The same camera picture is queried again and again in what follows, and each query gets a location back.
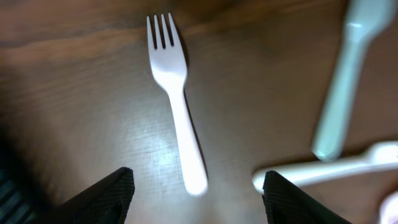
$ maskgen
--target fork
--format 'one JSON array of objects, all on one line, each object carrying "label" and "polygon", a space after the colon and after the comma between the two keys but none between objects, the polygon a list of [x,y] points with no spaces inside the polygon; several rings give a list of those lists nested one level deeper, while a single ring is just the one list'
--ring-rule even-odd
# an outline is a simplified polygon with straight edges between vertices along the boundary
[{"label": "fork", "polygon": [[201,196],[206,193],[208,184],[205,166],[201,159],[198,143],[195,133],[193,132],[187,104],[184,98],[184,84],[187,79],[187,63],[185,62],[181,42],[170,13],[169,21],[174,44],[171,44],[166,21],[162,14],[165,47],[163,48],[162,46],[157,16],[155,16],[154,23],[157,46],[155,48],[150,19],[149,16],[147,16],[150,68],[154,80],[169,96],[185,188],[190,195]]}]

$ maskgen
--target white utensil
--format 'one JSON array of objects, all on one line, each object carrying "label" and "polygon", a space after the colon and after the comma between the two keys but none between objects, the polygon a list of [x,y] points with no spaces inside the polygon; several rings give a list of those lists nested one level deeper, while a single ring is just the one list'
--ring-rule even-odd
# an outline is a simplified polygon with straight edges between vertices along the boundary
[{"label": "white utensil", "polygon": [[207,176],[183,93],[187,79],[187,63],[170,13],[169,20],[174,44],[171,45],[166,22],[162,15],[165,48],[162,47],[157,16],[155,16],[157,44],[157,48],[155,48],[150,20],[147,17],[150,67],[155,81],[166,91],[170,99],[185,188],[189,194],[200,196],[207,191]]},{"label": "white utensil", "polygon": [[398,192],[388,196],[380,206],[379,224],[398,223]]},{"label": "white utensil", "polygon": [[256,190],[263,194],[262,187],[269,170],[278,172],[291,183],[302,187],[351,175],[391,169],[398,169],[398,141],[380,142],[360,156],[333,162],[304,162],[262,169],[253,175],[252,181]]},{"label": "white utensil", "polygon": [[395,3],[351,0],[342,50],[312,148],[322,161],[332,161],[341,153],[364,56],[371,41],[393,20]]}]

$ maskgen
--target tabletop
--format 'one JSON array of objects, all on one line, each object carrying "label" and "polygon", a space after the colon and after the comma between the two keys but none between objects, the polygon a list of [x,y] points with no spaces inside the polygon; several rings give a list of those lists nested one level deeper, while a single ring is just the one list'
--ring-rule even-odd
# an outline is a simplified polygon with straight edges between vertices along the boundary
[{"label": "tabletop", "polygon": [[[267,223],[261,167],[315,160],[310,148],[346,1],[2,0],[0,115],[56,205],[119,167],[134,171],[126,223]],[[146,16],[171,12],[185,94],[208,171],[183,185],[167,95],[152,78]],[[398,138],[398,23],[371,44],[344,154]],[[374,223],[398,171],[304,187],[353,223]]]}]

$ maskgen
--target wood grain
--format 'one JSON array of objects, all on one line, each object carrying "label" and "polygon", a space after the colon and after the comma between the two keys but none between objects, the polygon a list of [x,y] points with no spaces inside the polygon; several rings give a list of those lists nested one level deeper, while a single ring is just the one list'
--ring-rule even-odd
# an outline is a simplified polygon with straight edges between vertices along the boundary
[{"label": "wood grain", "polygon": [[[0,1],[1,124],[54,204],[121,166],[126,223],[266,223],[259,167],[315,159],[313,132],[338,53],[345,1]],[[208,169],[184,190],[172,114],[149,67],[146,16],[171,12],[187,47],[186,96]],[[398,23],[369,49],[345,144],[398,138]],[[304,190],[372,223],[397,171]]]}]

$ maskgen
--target white plastic object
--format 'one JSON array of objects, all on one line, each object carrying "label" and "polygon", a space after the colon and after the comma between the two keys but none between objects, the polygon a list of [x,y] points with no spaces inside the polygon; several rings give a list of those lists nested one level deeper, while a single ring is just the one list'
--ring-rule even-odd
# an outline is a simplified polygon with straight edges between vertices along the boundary
[{"label": "white plastic object", "polygon": [[166,91],[170,99],[185,188],[190,195],[201,196],[207,191],[208,182],[183,93],[187,79],[187,63],[171,14],[169,13],[169,21],[173,45],[170,42],[164,16],[162,15],[164,48],[160,39],[157,16],[154,20],[156,48],[152,37],[150,19],[147,17],[150,67],[154,80]]},{"label": "white plastic object", "polygon": [[396,0],[351,0],[342,50],[312,146],[322,161],[335,160],[341,154],[364,56],[371,41],[391,23],[395,11]]},{"label": "white plastic object", "polygon": [[379,224],[398,223],[398,192],[390,194],[380,206]]},{"label": "white plastic object", "polygon": [[351,175],[392,169],[398,169],[398,141],[379,142],[360,156],[333,162],[304,162],[261,169],[253,175],[252,181],[256,190],[263,194],[266,172],[270,170],[278,172],[297,187],[302,187]]}]

